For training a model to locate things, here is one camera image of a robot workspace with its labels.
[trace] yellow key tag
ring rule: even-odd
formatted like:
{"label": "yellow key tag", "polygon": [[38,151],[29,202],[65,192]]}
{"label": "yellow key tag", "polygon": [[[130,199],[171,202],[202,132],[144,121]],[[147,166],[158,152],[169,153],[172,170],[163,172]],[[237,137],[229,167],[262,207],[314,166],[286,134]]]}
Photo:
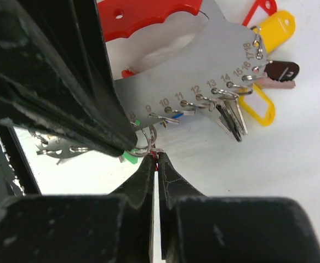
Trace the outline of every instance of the yellow key tag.
{"label": "yellow key tag", "polygon": [[261,28],[260,35],[264,40],[266,52],[270,53],[294,34],[296,24],[291,13],[281,10],[267,18],[259,27]]}
{"label": "yellow key tag", "polygon": [[255,84],[253,90],[250,95],[240,96],[239,104],[262,126],[269,126],[276,116],[275,105]]}

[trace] hole in red handle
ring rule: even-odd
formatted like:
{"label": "hole in red handle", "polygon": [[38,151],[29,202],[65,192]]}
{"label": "hole in red handle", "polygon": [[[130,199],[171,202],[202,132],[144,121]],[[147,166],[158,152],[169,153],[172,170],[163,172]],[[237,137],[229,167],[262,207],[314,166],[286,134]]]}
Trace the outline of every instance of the hole in red handle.
{"label": "hole in red handle", "polygon": [[116,19],[121,19],[123,17],[123,11],[121,9],[116,9],[114,11],[114,17]]}
{"label": "hole in red handle", "polygon": [[267,9],[271,9],[271,3],[270,3],[270,1],[266,1],[265,7],[266,7]]}

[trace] white tabletop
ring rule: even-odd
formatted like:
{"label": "white tabletop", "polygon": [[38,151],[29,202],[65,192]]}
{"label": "white tabletop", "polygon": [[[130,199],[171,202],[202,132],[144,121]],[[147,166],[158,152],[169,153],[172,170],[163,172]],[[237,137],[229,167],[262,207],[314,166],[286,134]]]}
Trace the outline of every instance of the white tabletop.
{"label": "white tabletop", "polygon": [[[254,2],[216,1],[226,19],[236,23]],[[205,195],[298,201],[320,241],[320,0],[277,4],[295,16],[297,28],[270,58],[297,62],[300,74],[294,90],[265,91],[275,103],[274,123],[263,128],[245,115],[249,135],[237,143],[201,115],[183,117],[180,125],[157,127],[157,147],[165,149],[177,171]],[[56,159],[36,156],[27,132],[19,130],[18,135],[45,194],[109,193],[138,167],[97,152],[55,165]]]}

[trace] red plastic handle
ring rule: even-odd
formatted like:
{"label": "red plastic handle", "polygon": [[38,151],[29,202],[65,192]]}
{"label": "red plastic handle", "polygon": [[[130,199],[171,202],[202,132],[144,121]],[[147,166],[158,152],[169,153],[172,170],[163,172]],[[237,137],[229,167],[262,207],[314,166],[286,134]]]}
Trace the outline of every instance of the red plastic handle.
{"label": "red plastic handle", "polygon": [[275,0],[256,0],[247,17],[244,19],[242,23],[243,26],[247,26],[249,24],[258,7],[261,7],[269,16],[277,12],[277,4]]}
{"label": "red plastic handle", "polygon": [[176,12],[197,15],[201,4],[202,0],[103,0],[98,3],[98,10],[105,41],[110,41],[163,23]]}

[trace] red key tag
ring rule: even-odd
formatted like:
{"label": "red key tag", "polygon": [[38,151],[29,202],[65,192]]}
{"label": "red key tag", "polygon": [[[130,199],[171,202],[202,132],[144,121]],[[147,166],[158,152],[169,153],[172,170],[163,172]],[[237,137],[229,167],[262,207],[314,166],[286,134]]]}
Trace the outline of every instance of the red key tag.
{"label": "red key tag", "polygon": [[256,0],[242,25],[253,27],[277,12],[275,0]]}

